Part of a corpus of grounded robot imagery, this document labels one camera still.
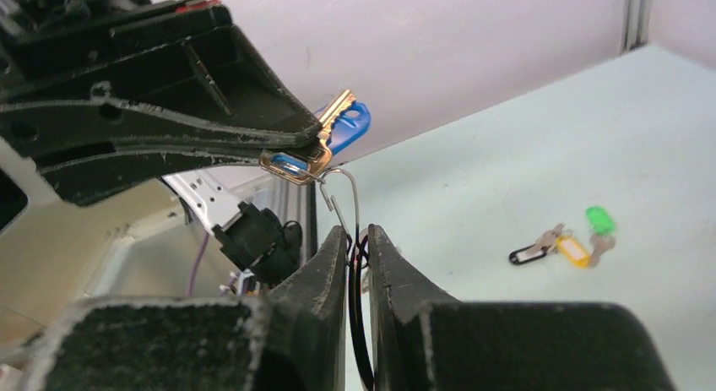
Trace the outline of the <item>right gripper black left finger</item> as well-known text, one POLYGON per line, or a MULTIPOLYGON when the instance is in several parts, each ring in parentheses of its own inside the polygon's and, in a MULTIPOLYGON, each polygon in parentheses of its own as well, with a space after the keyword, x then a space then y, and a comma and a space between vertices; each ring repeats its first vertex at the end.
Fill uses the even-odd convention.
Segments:
POLYGON ((25 390, 341 390, 346 235, 259 296, 100 297, 45 332, 25 390))

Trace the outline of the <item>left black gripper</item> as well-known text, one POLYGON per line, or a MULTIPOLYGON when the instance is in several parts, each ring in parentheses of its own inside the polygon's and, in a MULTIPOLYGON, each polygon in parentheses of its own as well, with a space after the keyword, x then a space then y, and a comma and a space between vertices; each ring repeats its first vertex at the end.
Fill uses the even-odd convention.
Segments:
POLYGON ((320 128, 220 0, 1 0, 1 136, 88 146, 300 148, 320 128))

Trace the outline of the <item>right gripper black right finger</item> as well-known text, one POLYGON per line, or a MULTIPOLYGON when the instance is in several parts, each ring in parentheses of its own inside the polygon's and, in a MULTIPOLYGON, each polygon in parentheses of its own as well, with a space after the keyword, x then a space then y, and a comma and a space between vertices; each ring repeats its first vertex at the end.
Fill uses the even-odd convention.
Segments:
POLYGON ((459 301, 370 225, 376 390, 671 390, 643 324, 603 302, 459 301))

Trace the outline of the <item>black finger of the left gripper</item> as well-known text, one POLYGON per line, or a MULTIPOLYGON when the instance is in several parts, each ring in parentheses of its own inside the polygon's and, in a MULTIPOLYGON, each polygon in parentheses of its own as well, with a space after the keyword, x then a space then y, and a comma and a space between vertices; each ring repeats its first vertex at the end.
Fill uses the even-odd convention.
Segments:
POLYGON ((259 147, 41 144, 37 171, 58 197, 90 206, 155 178, 214 166, 256 166, 259 147))

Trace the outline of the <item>blue tagged brass key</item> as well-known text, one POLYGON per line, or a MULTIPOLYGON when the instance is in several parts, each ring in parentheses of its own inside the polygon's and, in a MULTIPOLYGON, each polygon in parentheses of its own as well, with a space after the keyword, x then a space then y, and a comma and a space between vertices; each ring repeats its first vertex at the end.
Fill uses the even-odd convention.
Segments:
POLYGON ((305 148, 265 150, 259 166, 288 182, 306 185, 320 179, 333 157, 361 138, 370 128, 372 115, 353 91, 344 90, 318 114, 321 130, 305 148))

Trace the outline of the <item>metal wire keyring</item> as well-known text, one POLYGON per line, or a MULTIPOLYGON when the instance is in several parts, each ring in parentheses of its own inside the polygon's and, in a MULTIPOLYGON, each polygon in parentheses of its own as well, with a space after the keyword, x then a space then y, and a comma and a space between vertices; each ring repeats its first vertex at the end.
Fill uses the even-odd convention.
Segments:
POLYGON ((354 176, 348 171, 331 167, 323 171, 318 178, 319 192, 323 197, 328 210, 335 214, 339 225, 347 235, 350 249, 355 248, 359 241, 359 233, 361 230, 360 203, 357 190, 357 184, 354 176), (342 176, 346 180, 344 188, 347 193, 335 193, 329 187, 332 176, 342 176))

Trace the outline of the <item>black tagged key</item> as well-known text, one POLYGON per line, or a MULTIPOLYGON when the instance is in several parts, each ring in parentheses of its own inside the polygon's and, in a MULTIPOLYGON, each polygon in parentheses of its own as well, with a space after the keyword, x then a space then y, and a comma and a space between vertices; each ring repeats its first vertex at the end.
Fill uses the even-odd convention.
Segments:
POLYGON ((510 264, 519 266, 532 263, 546 257, 556 249, 556 242, 564 232, 563 223, 555 225, 544 232, 533 244, 511 252, 507 260, 510 264))

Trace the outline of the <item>green tagged key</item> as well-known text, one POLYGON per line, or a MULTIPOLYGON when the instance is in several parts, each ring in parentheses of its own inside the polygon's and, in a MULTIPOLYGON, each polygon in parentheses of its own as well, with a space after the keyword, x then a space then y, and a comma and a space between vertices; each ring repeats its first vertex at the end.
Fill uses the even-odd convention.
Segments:
POLYGON ((590 206, 585 210, 586 219, 591 227, 592 235, 589 239, 593 247, 589 266, 595 267, 600 258, 616 245, 613 233, 616 223, 608 211, 601 206, 590 206))

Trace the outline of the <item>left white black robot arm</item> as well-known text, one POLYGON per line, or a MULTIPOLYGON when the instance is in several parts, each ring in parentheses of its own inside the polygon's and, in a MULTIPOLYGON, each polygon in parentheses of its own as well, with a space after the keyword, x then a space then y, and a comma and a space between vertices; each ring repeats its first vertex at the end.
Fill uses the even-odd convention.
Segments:
POLYGON ((80 207, 162 178, 236 267, 276 285, 300 233, 189 172, 304 154, 319 128, 220 0, 1 0, 3 229, 30 203, 11 156, 80 207))

